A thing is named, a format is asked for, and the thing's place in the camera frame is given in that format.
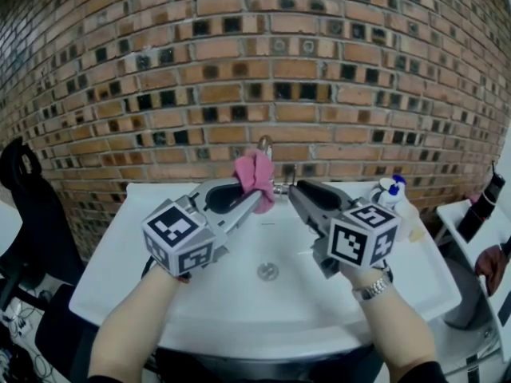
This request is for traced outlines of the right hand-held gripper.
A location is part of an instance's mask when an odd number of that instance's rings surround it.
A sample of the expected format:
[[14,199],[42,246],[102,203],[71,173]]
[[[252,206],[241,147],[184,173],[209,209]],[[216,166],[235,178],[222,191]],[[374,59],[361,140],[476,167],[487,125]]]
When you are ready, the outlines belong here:
[[[381,266],[392,252],[401,217],[377,204],[351,205],[350,196],[316,180],[299,180],[288,189],[288,198],[301,220],[319,237],[312,256],[325,278],[345,264],[358,270]],[[339,210],[330,217],[333,210]]]

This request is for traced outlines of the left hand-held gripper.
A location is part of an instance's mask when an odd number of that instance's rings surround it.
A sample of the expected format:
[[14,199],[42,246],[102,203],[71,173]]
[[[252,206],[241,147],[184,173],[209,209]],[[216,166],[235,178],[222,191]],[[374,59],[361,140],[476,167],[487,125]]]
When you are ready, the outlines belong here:
[[187,196],[167,199],[146,217],[141,225],[146,249],[171,276],[187,278],[228,254],[228,237],[200,212],[221,215],[218,225],[232,231],[258,207],[261,196],[261,191],[244,193],[234,177],[203,182],[188,196],[192,204]]

